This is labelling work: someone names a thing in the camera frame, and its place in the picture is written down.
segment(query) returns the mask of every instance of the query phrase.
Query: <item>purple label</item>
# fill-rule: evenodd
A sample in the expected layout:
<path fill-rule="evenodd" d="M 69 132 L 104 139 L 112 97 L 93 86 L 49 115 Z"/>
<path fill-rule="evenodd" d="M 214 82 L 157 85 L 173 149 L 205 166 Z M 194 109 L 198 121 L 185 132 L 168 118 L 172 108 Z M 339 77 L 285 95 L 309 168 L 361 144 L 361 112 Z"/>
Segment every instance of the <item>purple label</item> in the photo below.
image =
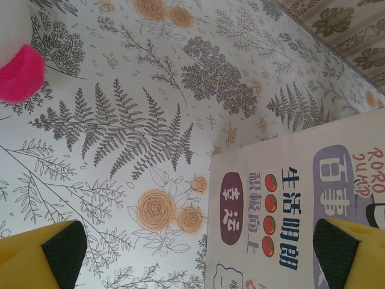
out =
<path fill-rule="evenodd" d="M 313 159 L 313 182 L 313 231 L 319 219 L 357 221 L 353 167 L 349 152 L 344 146 L 329 146 L 317 152 Z M 328 289 L 314 250 L 313 272 L 315 287 Z"/>
<path fill-rule="evenodd" d="M 221 238 L 234 245 L 240 238 L 243 220 L 243 187 L 238 173 L 227 173 L 223 177 L 220 191 Z"/>

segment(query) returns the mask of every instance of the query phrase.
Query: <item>pink pom-pom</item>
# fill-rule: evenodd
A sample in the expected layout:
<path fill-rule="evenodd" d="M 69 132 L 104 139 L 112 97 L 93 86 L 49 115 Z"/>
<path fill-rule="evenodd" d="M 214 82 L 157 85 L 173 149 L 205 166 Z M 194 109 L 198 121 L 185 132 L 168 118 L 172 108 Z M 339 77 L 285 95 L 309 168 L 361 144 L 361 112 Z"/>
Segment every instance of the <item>pink pom-pom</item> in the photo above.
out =
<path fill-rule="evenodd" d="M 30 98 L 44 84 L 44 59 L 30 45 L 0 69 L 0 99 L 19 103 Z"/>

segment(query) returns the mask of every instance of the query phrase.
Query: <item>floral wallpaper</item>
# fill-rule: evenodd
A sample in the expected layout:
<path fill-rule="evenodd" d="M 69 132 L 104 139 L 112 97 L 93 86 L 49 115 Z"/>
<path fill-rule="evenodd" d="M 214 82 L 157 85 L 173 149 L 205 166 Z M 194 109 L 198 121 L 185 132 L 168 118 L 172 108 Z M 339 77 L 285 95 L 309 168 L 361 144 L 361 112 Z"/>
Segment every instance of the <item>floral wallpaper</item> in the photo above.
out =
<path fill-rule="evenodd" d="M 0 237 L 80 220 L 79 288 L 203 288 L 211 156 L 384 105 L 267 0 L 33 2 L 46 82 L 0 102 Z"/>
<path fill-rule="evenodd" d="M 385 92 L 384 0 L 275 0 Z"/>

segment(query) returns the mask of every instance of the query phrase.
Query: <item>white plush toy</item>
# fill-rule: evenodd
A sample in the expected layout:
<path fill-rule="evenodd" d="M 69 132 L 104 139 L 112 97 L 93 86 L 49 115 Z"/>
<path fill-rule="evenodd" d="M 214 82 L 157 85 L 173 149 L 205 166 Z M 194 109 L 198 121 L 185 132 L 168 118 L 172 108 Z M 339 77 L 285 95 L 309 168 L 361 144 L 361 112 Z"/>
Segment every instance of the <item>white plush toy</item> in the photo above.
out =
<path fill-rule="evenodd" d="M 0 100 L 22 102 L 44 83 L 44 59 L 30 46 L 29 0 L 0 0 Z"/>

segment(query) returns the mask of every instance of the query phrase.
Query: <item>poster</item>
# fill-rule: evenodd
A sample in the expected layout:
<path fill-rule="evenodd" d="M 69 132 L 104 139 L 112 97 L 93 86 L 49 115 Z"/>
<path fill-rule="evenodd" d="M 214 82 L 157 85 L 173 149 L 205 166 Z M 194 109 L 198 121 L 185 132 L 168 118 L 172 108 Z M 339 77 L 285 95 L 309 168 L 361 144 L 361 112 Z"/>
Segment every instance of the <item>poster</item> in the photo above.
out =
<path fill-rule="evenodd" d="M 327 289 L 317 220 L 385 229 L 385 111 L 214 156 L 205 288 Z"/>

